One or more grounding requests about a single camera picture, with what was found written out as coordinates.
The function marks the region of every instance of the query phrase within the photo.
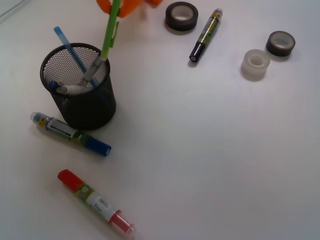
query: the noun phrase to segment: green pen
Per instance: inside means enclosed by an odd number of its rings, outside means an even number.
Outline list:
[[[105,62],[108,58],[109,48],[112,48],[115,43],[115,38],[118,31],[119,22],[117,21],[117,16],[119,13],[119,9],[121,6],[121,0],[113,0],[110,16],[108,20],[108,24],[105,30],[105,36],[102,46],[101,54],[98,55],[85,74],[82,76],[82,79],[78,83],[78,85],[83,86],[87,85],[88,82],[94,77],[101,64]]]

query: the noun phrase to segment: red cap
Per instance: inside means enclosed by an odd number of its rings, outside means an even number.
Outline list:
[[[59,172],[58,179],[67,185],[74,193],[77,191],[78,187],[84,183],[84,181],[82,181],[68,169]]]

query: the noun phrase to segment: pen holder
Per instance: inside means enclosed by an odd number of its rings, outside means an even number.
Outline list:
[[[71,45],[86,68],[89,68],[101,52],[98,48],[85,43],[71,43]],[[94,75],[98,85],[88,92],[76,95],[62,94],[49,86],[51,81],[65,86],[76,86],[82,76],[83,72],[65,46],[60,46],[50,52],[41,65],[41,82],[51,93],[64,120],[74,129],[98,129],[109,122],[116,111],[108,59]]]

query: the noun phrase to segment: pen clip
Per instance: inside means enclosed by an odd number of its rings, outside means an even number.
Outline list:
[[[114,46],[115,39],[116,39],[117,32],[118,32],[118,25],[119,25],[119,22],[117,21],[115,24],[114,35],[113,35],[113,38],[111,39],[111,42],[110,42],[110,48],[112,48]]]

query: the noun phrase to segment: blue cap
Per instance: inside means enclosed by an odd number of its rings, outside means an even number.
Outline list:
[[[84,147],[86,149],[90,149],[103,156],[107,156],[111,150],[111,146],[109,146],[108,144],[105,144],[102,141],[95,139],[92,136],[90,136],[89,139],[86,141]]]
[[[56,81],[50,81],[49,86],[51,89],[56,90],[59,87],[59,83],[57,83]]]

